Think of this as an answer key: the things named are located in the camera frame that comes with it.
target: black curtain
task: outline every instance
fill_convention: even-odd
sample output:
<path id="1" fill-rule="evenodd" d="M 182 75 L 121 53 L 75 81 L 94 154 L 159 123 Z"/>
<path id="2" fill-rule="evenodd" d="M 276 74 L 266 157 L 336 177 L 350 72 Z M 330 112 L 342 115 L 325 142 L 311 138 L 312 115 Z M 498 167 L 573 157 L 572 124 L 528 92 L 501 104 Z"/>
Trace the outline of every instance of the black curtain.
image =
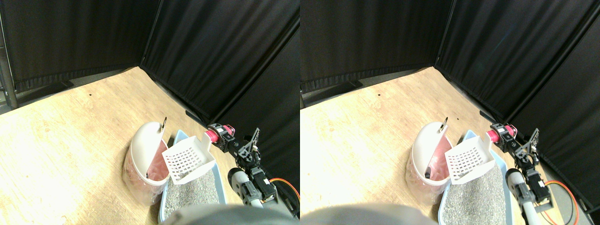
<path id="1" fill-rule="evenodd" d="M 506 119 L 567 49 L 593 0 L 457 0 L 435 68 Z"/>
<path id="2" fill-rule="evenodd" d="M 158 1 L 1 1 L 18 91 L 137 66 Z"/>
<path id="3" fill-rule="evenodd" d="M 300 190 L 300 41 L 294 36 L 248 92 L 228 111 L 222 124 L 236 136 L 260 128 L 261 163 L 272 177 Z"/>
<path id="4" fill-rule="evenodd" d="M 451 3 L 302 0 L 302 91 L 432 66 Z"/>
<path id="5" fill-rule="evenodd" d="M 600 209 L 600 19 L 515 117 L 519 133 L 540 129 L 538 152 L 583 199 Z"/>
<path id="6" fill-rule="evenodd" d="M 281 50 L 298 11 L 298 1 L 164 1 L 141 68 L 214 121 Z"/>

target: light wood surface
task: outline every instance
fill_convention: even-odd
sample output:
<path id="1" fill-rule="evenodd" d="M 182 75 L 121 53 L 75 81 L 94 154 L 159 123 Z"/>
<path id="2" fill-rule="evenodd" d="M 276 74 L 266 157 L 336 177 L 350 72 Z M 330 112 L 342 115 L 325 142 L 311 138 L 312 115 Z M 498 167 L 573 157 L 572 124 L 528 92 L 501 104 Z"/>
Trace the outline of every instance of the light wood surface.
<path id="1" fill-rule="evenodd" d="M 484 135 L 491 125 L 434 68 L 302 109 L 301 213 L 350 203 L 396 203 L 437 221 L 439 204 L 418 203 L 404 172 L 421 127 L 446 117 L 453 145 L 467 130 Z M 508 154 L 493 148 L 514 166 Z M 545 180 L 542 168 L 537 170 Z M 524 224 L 514 199 L 513 208 L 516 224 Z M 557 208 L 548 214 L 562 221 Z"/>
<path id="2" fill-rule="evenodd" d="M 137 67 L 0 115 L 1 223 L 157 223 L 159 204 L 139 204 L 121 172 L 133 134 L 165 116 L 165 141 L 206 131 Z M 211 153 L 226 181 L 233 158 Z"/>

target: slotted scoop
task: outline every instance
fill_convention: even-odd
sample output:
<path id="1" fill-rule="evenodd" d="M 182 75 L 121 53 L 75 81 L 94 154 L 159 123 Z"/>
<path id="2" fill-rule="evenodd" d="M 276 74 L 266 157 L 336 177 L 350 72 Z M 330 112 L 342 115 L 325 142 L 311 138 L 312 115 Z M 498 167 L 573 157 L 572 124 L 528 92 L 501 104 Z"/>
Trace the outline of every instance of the slotted scoop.
<path id="1" fill-rule="evenodd" d="M 202 134 L 186 138 L 163 152 L 171 179 L 176 185 L 186 184 L 207 173 L 215 165 L 215 157 L 209 152 L 211 138 Z"/>
<path id="2" fill-rule="evenodd" d="M 447 151 L 446 163 L 452 184 L 464 184 L 487 173 L 496 163 L 490 150 L 490 138 L 486 135 L 485 143 L 476 136 Z"/>

